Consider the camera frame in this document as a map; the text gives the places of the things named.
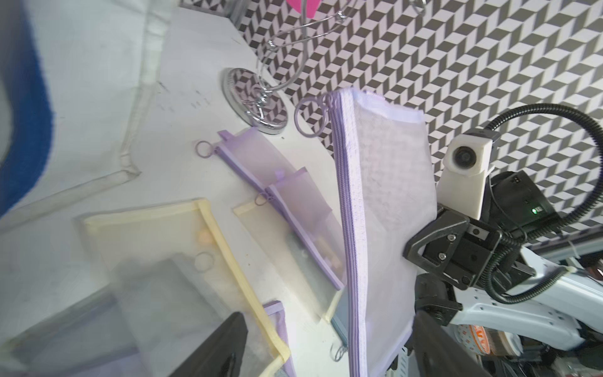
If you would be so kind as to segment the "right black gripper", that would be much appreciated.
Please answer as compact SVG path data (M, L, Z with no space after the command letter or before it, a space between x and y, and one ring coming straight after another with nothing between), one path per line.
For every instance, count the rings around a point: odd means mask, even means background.
M487 181L480 219L440 205L437 218L408 241L403 256L466 290L478 284L502 236L521 242L560 218L525 172L503 172Z

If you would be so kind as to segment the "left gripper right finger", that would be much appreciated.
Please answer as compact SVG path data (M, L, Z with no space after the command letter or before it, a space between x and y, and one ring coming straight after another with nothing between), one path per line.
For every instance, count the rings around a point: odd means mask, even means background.
M421 377L489 376L425 311L414 317L411 340Z

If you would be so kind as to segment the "purple mesh pencil pouch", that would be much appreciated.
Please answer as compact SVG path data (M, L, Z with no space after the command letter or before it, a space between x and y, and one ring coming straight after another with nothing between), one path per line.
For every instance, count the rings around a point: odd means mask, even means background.
M383 376L410 339L416 266L405 245L437 216L424 114L343 88L302 99L331 125L348 279L350 375Z

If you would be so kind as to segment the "grey mesh pouch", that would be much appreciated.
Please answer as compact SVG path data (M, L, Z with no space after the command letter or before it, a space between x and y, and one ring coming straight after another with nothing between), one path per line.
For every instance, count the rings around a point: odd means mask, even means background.
M197 347L204 300L173 263L110 286L1 348L3 376L167 376Z

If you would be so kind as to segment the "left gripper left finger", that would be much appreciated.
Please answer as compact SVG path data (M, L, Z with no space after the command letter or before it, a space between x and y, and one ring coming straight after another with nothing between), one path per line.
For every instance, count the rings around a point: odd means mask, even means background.
M243 314L232 313L170 377L239 376L247 335Z

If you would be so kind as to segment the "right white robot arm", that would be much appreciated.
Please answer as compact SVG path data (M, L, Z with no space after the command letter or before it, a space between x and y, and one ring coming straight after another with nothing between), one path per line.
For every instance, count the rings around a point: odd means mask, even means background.
M411 337L422 375L439 374L434 362L444 353L443 329L448 325L505 331L567 351L589 367L602 364L601 282L528 248L529 242L592 212L602 198L601 181L562 215L526 173L492 174L499 128L529 115L567 119L597 149L602 146L602 128L593 118L554 104L513 108L452 141L437 184L437 217L403 251L422 270Z

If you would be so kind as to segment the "white canvas bag blue handles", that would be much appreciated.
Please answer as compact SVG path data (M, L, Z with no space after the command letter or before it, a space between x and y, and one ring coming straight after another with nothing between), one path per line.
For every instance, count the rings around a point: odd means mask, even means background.
M1 229L136 178L176 1L1 4Z

